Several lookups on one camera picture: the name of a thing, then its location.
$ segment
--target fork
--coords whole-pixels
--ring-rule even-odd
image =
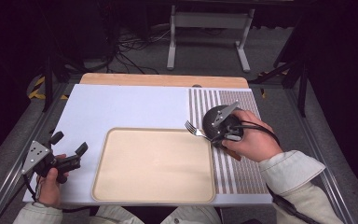
[[[206,140],[211,142],[211,139],[209,137],[205,136],[205,134],[203,134],[200,129],[194,127],[189,121],[186,121],[185,126],[190,133],[196,136],[204,137]]]

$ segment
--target wooden board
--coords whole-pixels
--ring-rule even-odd
[[[133,75],[87,73],[80,84],[122,85],[122,86],[173,86],[208,88],[249,88],[243,77],[201,77],[174,75]]]

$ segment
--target metal frame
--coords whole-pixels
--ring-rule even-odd
[[[323,163],[326,167],[324,172],[321,173],[321,177],[336,214],[344,223],[356,223],[351,215],[349,208],[345,204],[344,199],[342,198],[333,172],[330,170],[328,164],[324,160],[324,156],[317,144],[316,138],[312,129],[310,128],[310,125],[308,124],[307,119],[303,118],[297,109],[297,99],[295,92],[293,90],[285,90],[285,93],[289,99],[289,103],[293,108],[293,111],[295,112],[295,116],[298,123],[300,124],[300,127],[307,137],[307,142],[310,146],[310,153],[312,154],[311,156]]]
[[[225,28],[242,29],[241,41],[236,41],[235,46],[240,57],[241,66],[245,73],[251,71],[243,47],[249,34],[249,29],[255,14],[254,9],[250,9],[247,14],[228,14],[228,13],[196,13],[196,12],[176,12],[175,6],[171,10],[171,43],[168,52],[167,69],[173,70],[175,65],[176,52],[176,27],[202,27],[202,28]]]

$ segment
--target hand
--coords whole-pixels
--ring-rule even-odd
[[[59,155],[57,158],[65,158],[66,155]],[[58,207],[61,204],[60,184],[57,182],[58,170],[51,168],[46,178],[38,178],[40,195],[38,201],[44,205]]]
[[[258,119],[255,114],[249,110],[234,110],[232,114],[240,120],[251,121],[272,131],[271,127]],[[278,143],[269,134],[254,129],[244,129],[243,138],[240,142],[223,140],[222,144],[240,153],[249,160],[256,162],[268,160],[282,152]]]

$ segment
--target white table surface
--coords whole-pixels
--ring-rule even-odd
[[[56,132],[62,131],[64,138],[53,146],[54,154],[74,155],[83,142],[89,149],[81,159],[81,168],[71,171],[68,181],[61,186],[62,203],[104,204],[95,201],[91,191],[106,133],[114,127],[184,129],[189,117],[188,90],[185,87],[75,85],[56,127]],[[32,201],[28,191],[23,200]],[[216,194],[208,205],[246,203],[271,203],[271,197],[268,194]]]

